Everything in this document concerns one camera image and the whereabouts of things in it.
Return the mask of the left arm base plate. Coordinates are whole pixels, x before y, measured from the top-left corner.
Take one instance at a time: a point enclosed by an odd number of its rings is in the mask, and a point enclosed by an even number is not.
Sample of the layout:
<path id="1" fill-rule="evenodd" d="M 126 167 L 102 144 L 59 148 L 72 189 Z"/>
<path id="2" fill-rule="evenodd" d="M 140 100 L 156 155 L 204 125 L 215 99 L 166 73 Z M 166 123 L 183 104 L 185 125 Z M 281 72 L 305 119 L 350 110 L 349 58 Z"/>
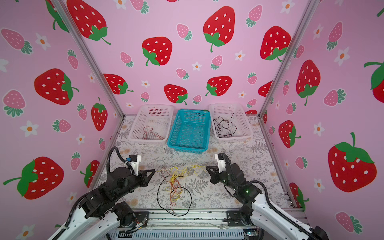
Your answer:
<path id="1" fill-rule="evenodd" d="M 119 228 L 135 228 L 136 225 L 142 224 L 140 228 L 146 228 L 149 220 L 150 212 L 135 211 L 127 214 L 119 220 Z"/>

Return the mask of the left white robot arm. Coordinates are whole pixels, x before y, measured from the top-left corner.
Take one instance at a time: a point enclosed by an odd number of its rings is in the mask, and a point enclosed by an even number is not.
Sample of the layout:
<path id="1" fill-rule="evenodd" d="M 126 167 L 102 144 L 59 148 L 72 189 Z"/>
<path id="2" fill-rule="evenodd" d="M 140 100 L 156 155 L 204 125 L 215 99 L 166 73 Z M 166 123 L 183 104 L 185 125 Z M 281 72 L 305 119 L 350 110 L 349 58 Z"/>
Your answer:
<path id="1" fill-rule="evenodd" d="M 119 227 L 139 230 L 148 220 L 148 212 L 134 212 L 118 201 L 137 188 L 148 186 L 155 170 L 138 171 L 119 167 L 107 174 L 105 183 L 80 197 L 71 208 L 67 221 L 50 240 L 98 240 Z"/>

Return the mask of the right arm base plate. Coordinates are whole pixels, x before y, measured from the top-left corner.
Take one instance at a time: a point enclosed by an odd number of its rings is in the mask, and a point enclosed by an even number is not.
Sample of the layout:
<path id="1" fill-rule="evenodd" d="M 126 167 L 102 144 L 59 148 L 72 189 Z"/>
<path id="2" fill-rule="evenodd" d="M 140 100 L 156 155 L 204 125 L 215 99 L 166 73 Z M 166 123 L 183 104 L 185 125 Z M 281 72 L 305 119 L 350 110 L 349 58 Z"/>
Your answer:
<path id="1" fill-rule="evenodd" d="M 223 219 L 229 227 L 262 227 L 267 220 L 260 214 L 245 212 L 242 210 L 226 211 L 226 217 Z"/>

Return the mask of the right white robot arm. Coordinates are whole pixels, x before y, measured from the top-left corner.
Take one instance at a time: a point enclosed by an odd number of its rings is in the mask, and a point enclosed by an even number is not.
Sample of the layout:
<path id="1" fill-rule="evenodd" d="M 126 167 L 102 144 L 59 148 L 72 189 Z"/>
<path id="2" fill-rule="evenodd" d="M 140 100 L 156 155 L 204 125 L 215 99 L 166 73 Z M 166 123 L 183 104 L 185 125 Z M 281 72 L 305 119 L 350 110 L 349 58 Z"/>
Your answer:
<path id="1" fill-rule="evenodd" d="M 269 200 L 265 185 L 260 190 L 254 185 L 258 181 L 247 181 L 241 178 L 237 183 L 234 172 L 219 171 L 219 167 L 206 167 L 213 184 L 222 183 L 233 189 L 234 198 L 243 207 L 241 212 L 245 218 L 257 227 L 266 231 L 277 240 L 327 240 L 327 233 L 316 226 L 314 228 L 295 219 L 286 211 Z"/>

